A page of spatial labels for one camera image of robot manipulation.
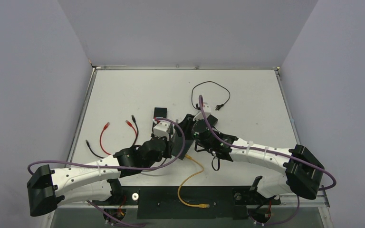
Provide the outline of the large black network switch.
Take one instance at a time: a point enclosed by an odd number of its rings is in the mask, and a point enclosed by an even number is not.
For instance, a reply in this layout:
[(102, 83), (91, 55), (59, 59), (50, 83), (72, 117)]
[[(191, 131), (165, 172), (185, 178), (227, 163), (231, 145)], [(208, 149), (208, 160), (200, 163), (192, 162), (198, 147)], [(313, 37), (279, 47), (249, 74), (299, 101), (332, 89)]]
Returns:
[[(181, 148), (182, 148), (182, 143), (183, 143), (183, 139), (181, 136), (181, 132), (177, 129), (177, 127), (174, 127), (175, 133), (172, 136), (172, 143), (173, 143), (173, 148), (171, 151), (171, 155), (172, 156), (176, 156), (179, 154)], [(191, 145), (193, 144), (194, 140), (192, 140), (190, 138), (190, 136), (185, 140), (185, 146), (184, 146), (184, 150), (183, 152), (180, 154), (180, 156), (178, 157), (180, 160), (183, 160), (185, 158), (185, 155), (187, 154), (187, 152), (189, 151)]]

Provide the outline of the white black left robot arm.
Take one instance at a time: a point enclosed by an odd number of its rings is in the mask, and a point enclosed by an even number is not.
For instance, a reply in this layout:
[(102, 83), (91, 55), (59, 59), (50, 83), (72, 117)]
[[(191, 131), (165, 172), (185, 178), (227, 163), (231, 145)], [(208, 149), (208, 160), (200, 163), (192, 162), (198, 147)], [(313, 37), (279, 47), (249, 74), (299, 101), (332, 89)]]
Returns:
[(118, 179), (154, 170), (153, 165), (171, 158), (169, 136), (152, 137), (140, 146), (124, 148), (115, 154), (87, 164), (70, 163), (67, 168), (51, 168), (44, 162), (27, 182), (29, 212), (38, 217), (58, 206), (85, 200), (122, 200)]

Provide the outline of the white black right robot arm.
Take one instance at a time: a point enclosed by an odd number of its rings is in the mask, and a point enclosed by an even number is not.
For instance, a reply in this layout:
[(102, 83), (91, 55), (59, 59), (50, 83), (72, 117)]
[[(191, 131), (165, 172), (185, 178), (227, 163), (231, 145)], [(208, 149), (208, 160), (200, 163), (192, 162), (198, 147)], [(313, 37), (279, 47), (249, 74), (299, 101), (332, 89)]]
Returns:
[(218, 160), (247, 162), (278, 174), (258, 176), (249, 190), (250, 199), (261, 203), (266, 198), (294, 193), (314, 200), (319, 192), (324, 166), (305, 146), (270, 148), (233, 135), (221, 133), (202, 118), (187, 114), (178, 124), (187, 140), (193, 140), (196, 152), (208, 152)]

